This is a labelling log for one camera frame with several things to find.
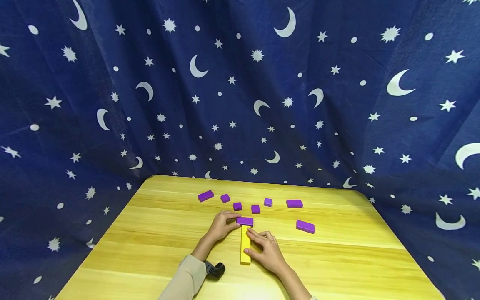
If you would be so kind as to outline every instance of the navy blue curtain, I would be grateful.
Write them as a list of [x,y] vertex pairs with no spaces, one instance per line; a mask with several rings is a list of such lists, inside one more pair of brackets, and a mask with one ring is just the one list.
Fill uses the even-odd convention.
[[480,299],[476,2],[2,1],[1,297],[54,298],[166,174],[358,190]]

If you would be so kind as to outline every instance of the wooden block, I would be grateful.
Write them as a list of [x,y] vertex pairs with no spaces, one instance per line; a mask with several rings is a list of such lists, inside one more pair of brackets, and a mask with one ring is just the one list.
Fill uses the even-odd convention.
[[241,227],[241,242],[240,242],[240,263],[241,264],[250,264],[251,258],[243,252],[243,249],[250,249],[252,246],[252,241],[247,235],[248,226]]

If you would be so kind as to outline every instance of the wooden table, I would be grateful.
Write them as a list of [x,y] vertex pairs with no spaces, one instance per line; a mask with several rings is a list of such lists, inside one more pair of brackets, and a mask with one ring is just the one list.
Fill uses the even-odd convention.
[[[197,194],[212,190],[203,203]],[[220,195],[231,201],[223,204]],[[263,206],[264,198],[273,207]],[[302,199],[289,209],[286,199]],[[57,300],[156,300],[207,231],[216,213],[241,201],[257,231],[276,236],[286,261],[320,300],[442,299],[376,210],[360,193],[265,183],[154,176],[141,186]],[[295,229],[301,219],[316,233]],[[206,280],[196,299],[279,300],[279,280],[252,261],[240,264],[240,230],[216,245],[208,260],[223,262],[218,281]]]

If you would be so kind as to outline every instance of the small purple cube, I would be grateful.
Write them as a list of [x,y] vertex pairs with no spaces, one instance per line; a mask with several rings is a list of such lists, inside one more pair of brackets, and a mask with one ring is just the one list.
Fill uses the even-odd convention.
[[264,205],[272,207],[272,199],[265,198]]
[[308,232],[315,233],[315,225],[305,221],[297,220],[297,229]]
[[233,204],[233,210],[234,210],[234,211],[242,210],[241,202],[235,202],[235,203]]
[[240,225],[247,225],[253,227],[253,218],[247,216],[239,216],[237,218],[237,223]]
[[223,203],[226,203],[226,202],[230,201],[230,196],[228,194],[221,195],[220,199],[222,200]]
[[303,207],[303,203],[300,199],[296,200],[287,200],[287,207],[288,208],[298,208]]
[[260,213],[260,205],[252,205],[252,214]]
[[200,200],[200,202],[203,202],[207,199],[210,199],[213,197],[213,192],[210,190],[210,191],[206,191],[206,192],[203,192],[201,193],[200,195],[198,195],[198,200]]

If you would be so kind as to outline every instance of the forearm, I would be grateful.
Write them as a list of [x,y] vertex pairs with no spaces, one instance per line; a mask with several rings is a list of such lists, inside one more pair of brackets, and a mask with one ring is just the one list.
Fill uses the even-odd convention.
[[278,272],[278,278],[290,295],[291,300],[310,300],[312,295],[303,285],[297,273],[288,265]]

